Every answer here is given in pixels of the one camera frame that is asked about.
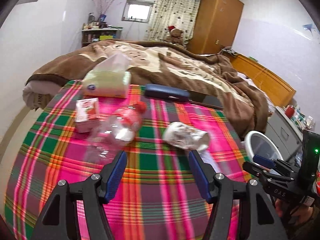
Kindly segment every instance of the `human hand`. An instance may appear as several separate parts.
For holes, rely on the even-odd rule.
[[[283,204],[284,202],[280,199],[276,200],[275,206],[276,206],[276,213],[279,217],[283,216]],[[296,212],[292,214],[293,217],[298,217],[298,220],[296,221],[295,225],[300,225],[302,223],[307,222],[313,213],[313,207],[307,207],[305,205],[301,205]]]

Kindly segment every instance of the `blue gripper pad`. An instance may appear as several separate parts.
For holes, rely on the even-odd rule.
[[[189,166],[192,171],[192,175],[195,177],[201,197],[209,203],[211,201],[209,181],[201,169],[193,152],[189,152]]]
[[[106,195],[104,197],[106,200],[106,203],[109,203],[110,200],[115,197],[126,166],[127,166],[127,153],[123,151],[107,181],[107,190],[106,190]]]
[[[263,167],[266,167],[268,169],[274,169],[276,167],[273,160],[267,159],[267,158],[262,157],[260,155],[255,155],[252,160],[253,160],[253,162],[255,162]]]

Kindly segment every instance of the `plaid bedsheet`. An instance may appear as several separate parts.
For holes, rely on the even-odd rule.
[[[244,181],[246,159],[237,134],[221,111],[202,106],[145,98],[132,85],[129,97],[99,98],[104,117],[120,106],[143,101],[143,127],[125,149],[128,153],[116,197],[105,205],[115,239],[201,239],[211,206],[201,197],[186,155],[162,142],[169,123],[180,121],[209,132],[209,151],[229,178]],[[10,176],[5,219],[17,239],[30,239],[36,219],[60,179],[82,181],[101,165],[84,162],[88,134],[75,132],[75,105],[82,99],[81,81],[68,82],[28,132]],[[78,201],[82,239],[89,239],[83,203]],[[234,205],[229,239],[235,239],[238,206]]]

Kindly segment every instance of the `wooden bed headboard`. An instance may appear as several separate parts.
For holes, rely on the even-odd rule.
[[[232,56],[224,53],[232,66],[239,72],[251,78],[256,86],[263,90],[275,106],[287,106],[295,94],[295,90],[282,78],[259,63],[238,54]]]

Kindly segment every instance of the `white drawer cabinet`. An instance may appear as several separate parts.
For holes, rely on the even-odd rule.
[[[295,154],[302,145],[302,133],[278,106],[268,119],[265,135],[278,147],[284,160]]]

